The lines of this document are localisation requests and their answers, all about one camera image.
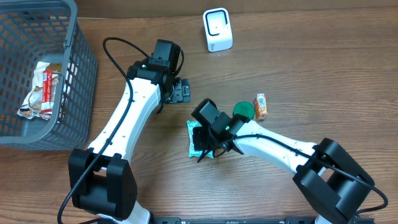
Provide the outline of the teal wet wipes pack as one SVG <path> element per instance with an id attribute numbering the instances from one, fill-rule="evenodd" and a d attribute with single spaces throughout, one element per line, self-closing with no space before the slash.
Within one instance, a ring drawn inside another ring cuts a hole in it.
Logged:
<path id="1" fill-rule="evenodd" d="M 204 158 L 209 157 L 213 159 L 215 153 L 211 151 L 210 137 L 207 131 L 202 127 L 198 121 L 187 120 L 187 129 L 189 136 L 188 156 Z"/>

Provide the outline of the green lid jar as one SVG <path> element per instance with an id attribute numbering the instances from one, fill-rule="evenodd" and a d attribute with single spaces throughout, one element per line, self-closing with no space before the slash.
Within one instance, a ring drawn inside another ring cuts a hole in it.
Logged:
<path id="1" fill-rule="evenodd" d="M 237 114 L 253 119 L 255 116 L 254 106 L 248 101 L 240 101 L 233 108 L 233 116 Z"/>

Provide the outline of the orange tissue pack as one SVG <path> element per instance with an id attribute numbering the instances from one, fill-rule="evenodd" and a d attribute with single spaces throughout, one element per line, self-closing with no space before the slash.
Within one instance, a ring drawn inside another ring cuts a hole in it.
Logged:
<path id="1" fill-rule="evenodd" d="M 258 93 L 254 99 L 255 119 L 264 120 L 268 114 L 266 96 L 264 93 Z"/>

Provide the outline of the white snack bag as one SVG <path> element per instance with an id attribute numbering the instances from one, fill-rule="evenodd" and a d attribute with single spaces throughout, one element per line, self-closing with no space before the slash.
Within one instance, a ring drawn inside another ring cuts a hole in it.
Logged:
<path id="1" fill-rule="evenodd" d="M 39 62 L 34 70 L 32 89 L 25 97 L 17 114 L 27 119 L 49 120 L 55 103 L 55 93 L 61 74 L 61 63 Z"/>

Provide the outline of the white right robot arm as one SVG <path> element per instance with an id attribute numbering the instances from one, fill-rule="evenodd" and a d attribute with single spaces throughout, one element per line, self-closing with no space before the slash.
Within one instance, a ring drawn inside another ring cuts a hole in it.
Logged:
<path id="1" fill-rule="evenodd" d="M 374 186 L 369 174 L 336 141 L 296 141 L 263 128 L 255 120 L 229 117 L 210 99 L 192 112 L 208 151 L 234 150 L 285 170 L 318 216 L 315 223 L 356 223 L 359 207 Z"/>

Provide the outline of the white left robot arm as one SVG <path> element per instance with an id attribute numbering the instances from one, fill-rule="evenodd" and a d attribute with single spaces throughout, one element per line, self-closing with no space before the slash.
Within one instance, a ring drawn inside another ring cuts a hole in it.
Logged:
<path id="1" fill-rule="evenodd" d="M 97 215 L 97 223 L 153 223 L 152 212 L 137 201 L 131 159 L 149 115 L 175 102 L 183 62 L 182 48 L 162 39 L 157 40 L 152 55 L 126 71 L 113 62 L 126 81 L 123 96 L 88 148 L 72 151 L 68 160 L 71 190 L 59 208 L 58 223 L 68 202 Z"/>

